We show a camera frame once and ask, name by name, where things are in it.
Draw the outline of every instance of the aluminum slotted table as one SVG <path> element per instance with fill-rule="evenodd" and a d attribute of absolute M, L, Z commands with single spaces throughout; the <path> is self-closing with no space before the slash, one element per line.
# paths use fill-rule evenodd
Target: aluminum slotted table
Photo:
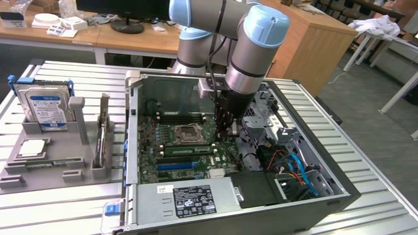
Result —
<path fill-rule="evenodd" d="M 121 198 L 122 194 L 125 77 L 126 72 L 135 69 L 138 68 L 55 61 L 30 65 L 26 69 L 22 74 L 25 77 L 47 80 L 71 78 L 75 95 L 86 97 L 86 121 L 97 120 L 102 93 L 110 94 L 110 117 L 117 123 L 113 182 L 0 195 L 2 235 L 101 234 L 102 207 L 106 202 Z M 362 197 L 344 212 L 330 215 L 310 231 L 301 234 L 418 234 L 417 210 L 302 85 L 282 79 L 277 79 L 276 83 L 362 193 Z M 285 111 L 280 111 L 280 114 L 289 126 L 293 126 Z M 18 140 L 23 120 L 25 112 L 19 100 L 10 93 L 0 105 L 0 169 Z M 119 217 L 115 216 L 115 220 L 107 223 L 107 227 L 118 226 Z"/>

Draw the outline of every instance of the wooden cabinet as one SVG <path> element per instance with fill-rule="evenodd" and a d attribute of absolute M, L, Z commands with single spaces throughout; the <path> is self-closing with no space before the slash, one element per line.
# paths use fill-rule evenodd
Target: wooden cabinet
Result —
<path fill-rule="evenodd" d="M 358 32 L 332 16 L 285 6 L 280 0 L 261 3 L 284 12 L 292 21 L 268 77 L 298 80 L 317 96 Z"/>

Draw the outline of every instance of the warning label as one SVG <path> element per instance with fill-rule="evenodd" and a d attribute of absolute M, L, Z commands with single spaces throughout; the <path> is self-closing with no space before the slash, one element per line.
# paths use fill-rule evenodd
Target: warning label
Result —
<path fill-rule="evenodd" d="M 47 126 L 65 126 L 65 110 L 61 109 L 59 96 L 31 96 L 33 108 L 38 122 Z"/>
<path fill-rule="evenodd" d="M 217 213 L 216 201 L 209 185 L 175 188 L 174 196 L 179 218 Z"/>

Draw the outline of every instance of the white cloth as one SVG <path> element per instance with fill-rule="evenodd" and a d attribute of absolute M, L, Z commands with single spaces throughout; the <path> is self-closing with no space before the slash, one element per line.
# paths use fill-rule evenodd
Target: white cloth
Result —
<path fill-rule="evenodd" d="M 396 39 L 401 32 L 397 23 L 389 20 L 389 15 L 365 21 L 354 20 L 349 27 L 358 31 L 358 35 L 368 32 L 389 41 Z"/>

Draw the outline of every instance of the green circuit board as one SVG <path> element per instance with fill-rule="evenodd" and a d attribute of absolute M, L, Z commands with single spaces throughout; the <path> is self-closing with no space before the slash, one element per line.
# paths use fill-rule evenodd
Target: green circuit board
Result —
<path fill-rule="evenodd" d="M 234 140 L 214 141 L 214 117 L 207 116 L 203 124 L 163 125 L 150 117 L 139 126 L 141 132 L 141 183 L 151 184 L 210 178 L 211 169 L 236 172 L 240 167 Z M 199 142 L 181 142 L 179 128 L 199 131 Z M 162 165 L 193 164 L 189 169 L 159 170 Z"/>

